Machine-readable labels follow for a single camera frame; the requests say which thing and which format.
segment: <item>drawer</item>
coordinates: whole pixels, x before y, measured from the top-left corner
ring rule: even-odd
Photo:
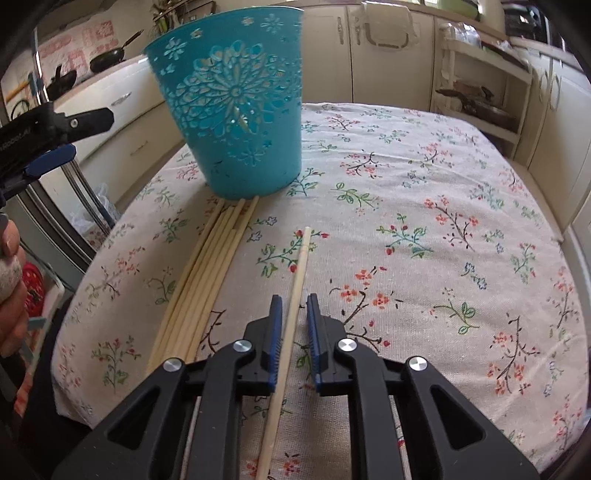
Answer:
[[[165,104],[145,113],[103,144],[80,165],[95,189],[109,186],[109,199],[122,196],[183,137]]]
[[[66,115],[107,107],[115,117],[108,132],[76,142],[77,160],[82,164],[94,150],[125,128],[135,119],[164,102],[158,82],[146,57],[115,70],[88,86],[81,85],[79,92],[60,103],[56,111]]]

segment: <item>red object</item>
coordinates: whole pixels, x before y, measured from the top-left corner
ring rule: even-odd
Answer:
[[[32,263],[27,262],[22,268],[22,282],[27,288],[25,308],[29,317],[39,317],[43,312],[45,300],[45,288],[43,287],[43,275]]]

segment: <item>kitchen wall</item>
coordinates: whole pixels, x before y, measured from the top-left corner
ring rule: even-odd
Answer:
[[[76,83],[80,83],[92,75],[89,68],[91,59],[103,51],[123,45],[136,31],[144,29],[143,35],[125,49],[126,59],[139,55],[154,38],[151,4],[151,0],[118,0],[107,11],[78,22],[44,41],[39,46],[39,54],[45,84],[49,84],[59,64],[62,64],[62,74],[76,69]],[[30,51],[14,59],[0,83],[4,98],[27,79],[32,67]],[[7,103],[9,115],[22,98],[31,100],[28,88]]]

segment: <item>chopstick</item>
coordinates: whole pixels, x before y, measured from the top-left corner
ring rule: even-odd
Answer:
[[[177,303],[178,303],[179,299],[181,298],[181,294],[183,293],[184,286],[187,283],[187,280],[189,279],[191,271],[193,270],[195,262],[197,261],[197,257],[201,253],[202,249],[205,247],[208,237],[209,237],[209,234],[211,233],[218,217],[220,216],[220,213],[222,212],[223,204],[224,204],[223,199],[218,200],[217,205],[216,205],[215,209],[213,210],[211,217],[209,218],[209,220],[207,221],[207,224],[203,228],[201,235],[199,235],[199,239],[197,240],[197,244],[195,245],[195,248],[193,249],[193,252],[191,253],[191,257],[189,258],[189,261],[185,265],[185,268],[183,270],[183,273],[181,274],[181,277],[177,281],[173,296],[170,299],[168,306],[166,307],[166,311],[164,313],[164,318],[162,319],[162,322],[160,323],[160,328],[158,329],[158,333],[156,334],[156,341],[155,341],[154,346],[152,347],[150,359],[148,360],[148,366],[146,368],[146,375],[149,375],[150,373],[152,373],[156,369],[156,367],[158,366],[158,365],[155,365],[155,363],[160,360],[160,357],[162,356],[162,350],[164,348],[164,345],[165,345],[166,341],[168,340],[168,338],[170,337],[170,327],[172,327],[172,325],[170,323],[170,319],[176,310]]]
[[[218,201],[164,313],[148,360],[146,375],[172,356],[186,362],[193,360],[211,309],[258,199],[259,197],[252,199],[239,225],[236,222],[245,200],[240,200],[236,207],[230,206],[224,212],[224,201]]]
[[[285,322],[281,355],[279,357],[277,386],[275,388],[275,393],[273,393],[271,399],[269,400],[267,423],[265,425],[265,433],[263,435],[261,444],[261,454],[259,455],[258,459],[256,480],[267,480],[269,468],[271,467],[273,449],[275,448],[277,429],[279,428],[279,420],[281,416],[281,406],[285,396],[285,388],[287,386],[287,374],[290,367],[291,351],[293,350],[294,337],[296,335],[297,315],[300,309],[301,294],[304,287],[304,278],[306,276],[306,266],[308,263],[308,252],[310,250],[311,235],[312,230],[309,226],[307,226],[304,230],[300,254],[298,256],[294,285],[291,289],[290,306],[287,311],[287,320]]]

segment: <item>frying pan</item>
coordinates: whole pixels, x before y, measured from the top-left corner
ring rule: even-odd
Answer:
[[[517,119],[510,113],[507,113],[496,106],[490,105],[485,99],[479,99],[476,97],[468,98],[462,92],[450,89],[440,89],[436,90],[436,92],[446,97],[459,98],[462,102],[462,110],[468,115],[475,116],[485,122],[489,122],[490,124],[506,130],[517,132]]]
[[[113,65],[117,65],[125,57],[124,48],[138,38],[144,30],[140,30],[133,34],[133,36],[123,44],[122,47],[114,48],[113,50],[101,53],[97,57],[90,61],[90,70],[92,73],[104,72],[106,69],[110,69]]]
[[[75,70],[70,70],[65,75],[61,74],[61,63],[56,68],[56,75],[51,79],[51,83],[47,85],[47,97],[51,102],[54,102],[64,93],[70,91],[76,83],[78,74]]]

